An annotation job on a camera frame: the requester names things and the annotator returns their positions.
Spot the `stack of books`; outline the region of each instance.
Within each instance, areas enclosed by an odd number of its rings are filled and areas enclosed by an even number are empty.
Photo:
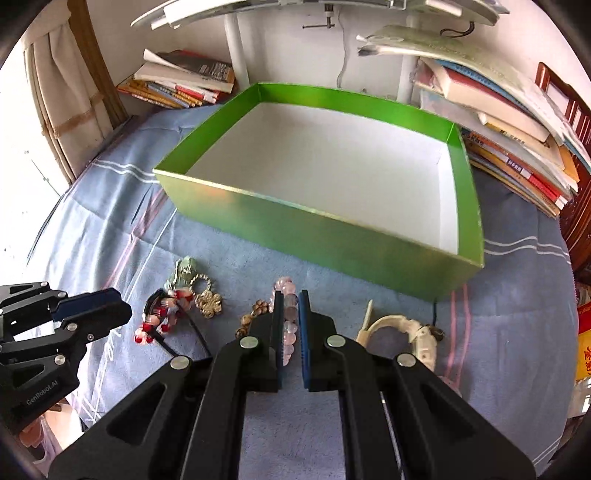
[[[521,102],[479,73],[445,60],[421,57],[415,78],[416,86],[440,97],[421,95],[423,108],[432,110],[432,104],[439,104],[438,113],[443,111],[464,125],[462,137],[472,166],[494,176],[546,215],[558,217],[578,190],[572,154],[566,146],[557,145]],[[472,113],[480,128],[465,126],[467,122],[449,109],[449,103],[467,115]],[[505,137],[502,145],[499,135]]]
[[[589,153],[556,104],[494,52],[400,25],[358,40],[366,42],[360,56],[419,57],[421,108],[458,124],[472,166],[549,217],[578,192],[573,159],[591,173]]]
[[[193,108],[216,103],[232,93],[232,65],[188,50],[153,53],[144,50],[145,63],[117,89],[164,108]]]

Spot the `beige curtain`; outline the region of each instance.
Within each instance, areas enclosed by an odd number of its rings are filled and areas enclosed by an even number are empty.
[[[73,182],[113,127],[69,18],[67,0],[53,0],[29,26],[21,42],[43,134],[63,174]]]

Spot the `white stripe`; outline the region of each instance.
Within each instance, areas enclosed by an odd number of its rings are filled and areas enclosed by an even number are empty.
[[[142,175],[146,175],[147,177],[154,177],[153,173],[147,172],[145,170],[142,170],[141,168],[136,167],[135,165],[133,165],[132,163],[126,163],[124,165],[114,162],[114,161],[110,161],[110,160],[101,160],[100,158],[98,158],[97,160],[95,160],[95,163],[105,163],[107,165],[113,165],[115,167],[120,167],[120,168],[133,168],[134,170],[137,170],[137,172],[141,173]]]
[[[561,255],[561,254],[558,254],[556,252],[540,252],[535,245],[522,245],[521,247],[517,247],[517,248],[514,248],[512,250],[507,250],[506,252],[493,252],[491,250],[486,250],[485,249],[484,250],[484,253],[489,254],[489,255],[494,255],[496,257],[501,257],[503,255],[509,255],[509,254],[511,254],[513,252],[517,252],[518,250],[524,250],[526,248],[529,248],[531,250],[535,250],[535,253],[537,253],[538,255],[554,255],[556,257],[560,257],[560,258],[564,259],[566,261],[566,263],[568,263],[569,265],[571,264],[570,263],[570,258],[567,258],[566,255],[564,255],[564,254]]]
[[[544,458],[546,458],[550,452],[555,449],[558,444],[560,443],[560,439],[562,437],[557,438],[555,441],[552,442],[552,445],[550,445],[549,447],[546,447],[546,449],[539,454],[536,458],[534,458],[531,462],[535,465],[537,465],[538,463],[540,463]]]
[[[118,173],[119,175],[126,175],[126,174],[133,175],[135,178],[137,178],[139,181],[141,181],[143,183],[158,183],[158,180],[146,180],[146,179],[143,179],[142,177],[140,177],[139,175],[137,175],[137,173],[135,173],[135,172],[133,172],[131,170],[119,171],[119,170],[116,170],[113,167],[109,167],[108,165],[101,165],[101,164],[99,164],[97,162],[94,162],[93,163],[93,166],[100,167],[100,168],[106,168],[107,170],[112,170],[115,173]]]
[[[535,242],[538,244],[539,247],[556,248],[556,249],[560,250],[562,253],[564,253],[565,255],[568,255],[569,254],[568,252],[565,252],[564,250],[562,250],[562,247],[560,247],[558,245],[554,245],[554,244],[539,244],[538,243],[538,237],[536,237],[536,236],[526,236],[526,237],[522,238],[521,240],[517,240],[516,242],[511,242],[510,244],[502,244],[500,242],[493,242],[492,240],[487,240],[486,238],[484,239],[484,241],[487,244],[496,245],[498,247],[511,247],[513,245],[520,244],[521,242],[525,242],[526,240],[535,240]]]
[[[142,264],[142,267],[139,269],[139,273],[135,276],[135,281],[133,283],[133,285],[131,286],[131,288],[129,289],[129,292],[125,295],[124,300],[127,301],[131,295],[131,293],[133,292],[139,278],[142,276],[142,273],[144,272],[144,268],[148,263],[148,260],[150,260],[150,257],[152,256],[152,254],[154,253],[154,250],[156,249],[156,245],[158,245],[158,242],[160,241],[160,239],[162,238],[162,235],[164,234],[164,231],[167,229],[168,225],[170,224],[170,222],[173,220],[174,215],[176,215],[177,213],[177,209],[174,209],[174,212],[172,213],[172,215],[170,216],[170,218],[166,221],[166,223],[164,224],[164,226],[162,227],[162,230],[160,230],[160,233],[158,234],[158,236],[156,237],[156,241],[154,242],[154,244],[152,245],[152,248],[150,249],[150,252],[148,253],[148,256],[146,257],[146,260],[144,261],[144,263]],[[105,347],[107,347],[108,343],[110,342],[111,344],[113,344],[113,331],[111,330],[109,332],[109,336],[107,338],[107,342],[105,343]],[[111,347],[111,350],[114,354],[115,349],[113,347]],[[97,417],[99,416],[98,413],[98,409],[99,409],[99,403],[100,403],[100,399],[102,398],[102,390],[103,390],[103,382],[105,380],[105,375],[106,375],[106,370],[107,370],[107,364],[109,363],[109,359],[106,358],[105,362],[103,362],[103,369],[101,372],[97,373],[97,378],[100,378],[99,380],[99,385],[98,385],[98,389],[96,391],[96,406],[91,407],[92,410],[94,411],[95,415],[93,416],[93,421],[97,421]]]

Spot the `brown curtain trim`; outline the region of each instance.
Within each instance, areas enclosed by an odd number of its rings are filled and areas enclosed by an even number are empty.
[[[119,98],[119,94],[113,85],[105,59],[100,52],[86,0],[68,0],[68,9],[72,13],[69,21],[70,28],[80,53],[82,53],[82,58],[88,67],[90,76],[95,81],[98,91],[103,94],[103,103],[109,115],[109,120],[111,120],[111,125],[116,128],[125,122],[129,115],[125,111],[123,103],[121,103],[121,98]]]
[[[102,93],[96,92],[90,98],[91,108],[89,110],[87,110],[86,112],[81,113],[80,115],[73,116],[69,120],[63,122],[61,125],[58,125],[57,127],[55,127],[53,129],[54,138],[60,138],[60,136],[66,134],[68,132],[71,132],[79,125],[84,124],[87,121],[95,118],[95,116],[96,116],[95,106],[98,105],[99,103],[101,103],[101,101],[103,101],[103,98],[104,98],[104,96]]]

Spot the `flower charm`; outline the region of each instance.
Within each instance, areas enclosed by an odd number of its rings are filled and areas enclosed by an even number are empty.
[[[198,296],[196,303],[203,316],[207,319],[212,318],[222,311],[222,296],[211,290],[206,290]]]

